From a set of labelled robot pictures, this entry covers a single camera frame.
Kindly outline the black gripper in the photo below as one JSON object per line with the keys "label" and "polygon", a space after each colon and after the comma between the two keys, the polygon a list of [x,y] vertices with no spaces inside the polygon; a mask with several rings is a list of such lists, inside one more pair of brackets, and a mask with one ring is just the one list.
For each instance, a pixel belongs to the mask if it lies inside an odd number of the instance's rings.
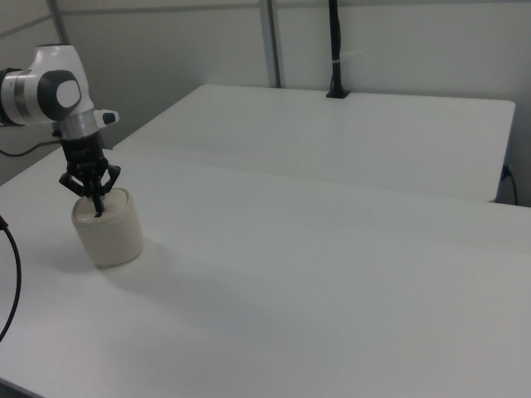
{"label": "black gripper", "polygon": [[[116,183],[121,167],[109,164],[99,131],[83,138],[62,139],[61,147],[66,158],[66,172],[59,183],[78,197],[91,199],[95,217],[100,217],[100,208],[105,207],[104,196]],[[109,180],[103,183],[106,172]]]}

